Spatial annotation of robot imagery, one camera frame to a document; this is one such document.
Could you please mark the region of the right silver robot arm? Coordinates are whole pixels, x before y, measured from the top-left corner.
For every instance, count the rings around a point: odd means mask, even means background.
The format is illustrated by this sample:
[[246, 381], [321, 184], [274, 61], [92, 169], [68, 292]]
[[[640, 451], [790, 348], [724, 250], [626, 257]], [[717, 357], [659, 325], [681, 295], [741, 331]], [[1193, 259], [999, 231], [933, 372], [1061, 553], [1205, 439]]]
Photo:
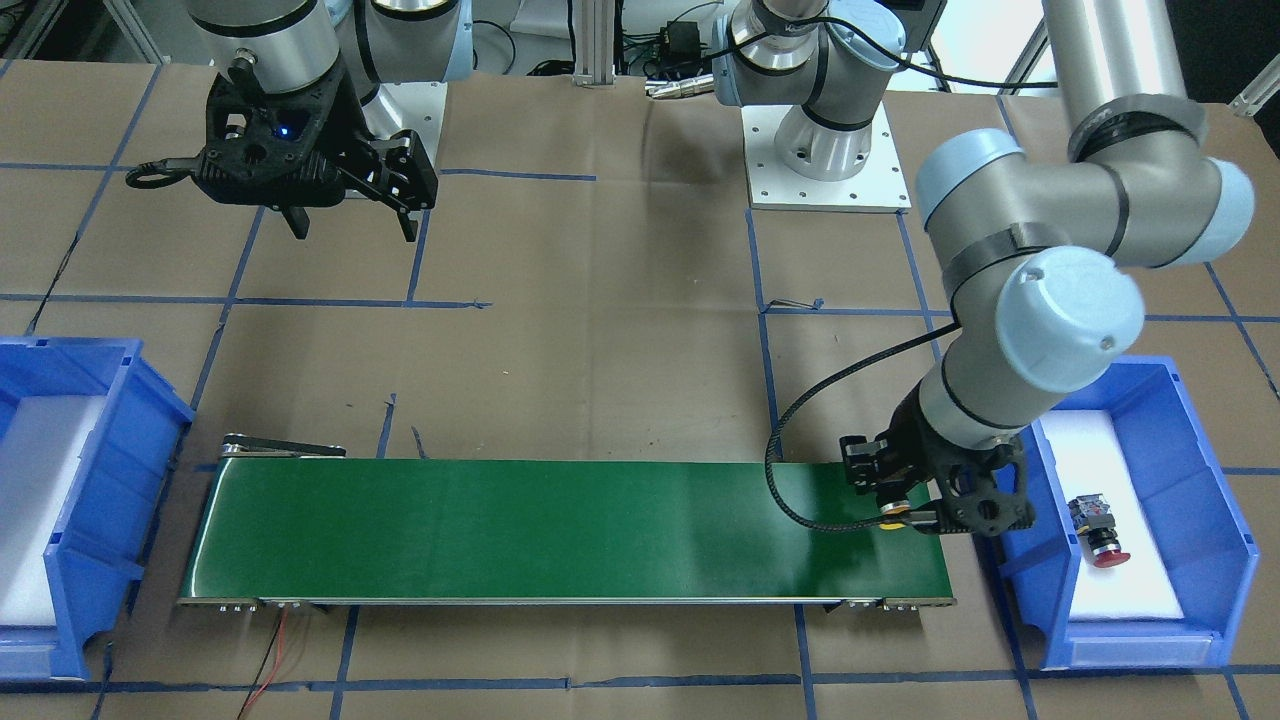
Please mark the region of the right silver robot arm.
[[211, 200], [279, 211], [296, 238], [310, 208], [356, 192], [389, 208], [406, 241], [436, 204], [421, 135], [397, 83], [472, 69], [467, 1], [189, 1], [218, 69], [189, 176]]

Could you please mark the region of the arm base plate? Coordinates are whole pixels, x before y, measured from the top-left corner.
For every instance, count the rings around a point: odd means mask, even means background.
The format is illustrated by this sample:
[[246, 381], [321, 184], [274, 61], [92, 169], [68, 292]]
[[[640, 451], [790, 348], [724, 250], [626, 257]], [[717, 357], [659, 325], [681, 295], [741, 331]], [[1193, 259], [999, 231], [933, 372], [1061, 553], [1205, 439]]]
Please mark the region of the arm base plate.
[[751, 208], [896, 213], [911, 206], [883, 105], [855, 131], [817, 126], [800, 106], [748, 106], [741, 118]]
[[449, 85], [443, 82], [387, 83], [362, 106], [369, 129], [376, 138], [390, 138], [412, 129], [429, 156], [436, 155]]

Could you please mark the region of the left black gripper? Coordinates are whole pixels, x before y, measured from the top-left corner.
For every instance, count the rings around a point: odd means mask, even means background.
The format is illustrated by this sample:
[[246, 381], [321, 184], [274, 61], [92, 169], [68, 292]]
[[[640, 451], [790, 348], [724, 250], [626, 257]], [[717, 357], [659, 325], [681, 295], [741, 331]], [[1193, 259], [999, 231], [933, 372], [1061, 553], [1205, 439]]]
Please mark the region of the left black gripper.
[[913, 505], [906, 523], [924, 534], [995, 537], [1032, 528], [1036, 509], [1021, 441], [993, 448], [954, 445], [928, 424], [918, 395], [908, 395], [874, 439], [840, 439], [847, 483], [859, 495], [906, 493]]

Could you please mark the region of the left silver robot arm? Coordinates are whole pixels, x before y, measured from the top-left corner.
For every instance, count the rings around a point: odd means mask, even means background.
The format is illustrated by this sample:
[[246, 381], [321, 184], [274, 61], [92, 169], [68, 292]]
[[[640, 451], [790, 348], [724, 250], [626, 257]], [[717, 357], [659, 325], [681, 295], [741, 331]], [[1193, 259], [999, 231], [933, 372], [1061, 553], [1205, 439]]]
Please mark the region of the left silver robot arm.
[[1030, 163], [998, 129], [956, 136], [927, 158], [916, 188], [957, 338], [890, 428], [845, 454], [877, 518], [822, 523], [786, 503], [773, 464], [800, 402], [782, 414], [764, 477], [801, 527], [1032, 527], [1019, 434], [1137, 341], [1146, 306], [1126, 269], [1213, 260], [1252, 222], [1249, 178], [1202, 151], [1204, 111], [1185, 94], [1164, 3], [1048, 1], [1044, 12], [1074, 124], [1070, 159]]

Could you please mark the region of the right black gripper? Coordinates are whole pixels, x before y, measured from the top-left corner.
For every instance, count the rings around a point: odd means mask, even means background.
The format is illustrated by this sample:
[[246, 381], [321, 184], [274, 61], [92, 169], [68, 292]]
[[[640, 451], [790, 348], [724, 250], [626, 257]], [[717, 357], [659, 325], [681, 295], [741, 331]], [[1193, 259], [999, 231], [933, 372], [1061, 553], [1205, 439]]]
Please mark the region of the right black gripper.
[[407, 243], [419, 240], [421, 210], [436, 204], [438, 178], [419, 135], [375, 138], [347, 70], [257, 101], [219, 76], [205, 127], [195, 183], [218, 202], [279, 208], [300, 241], [310, 232], [305, 208], [332, 208], [349, 190], [396, 210]]

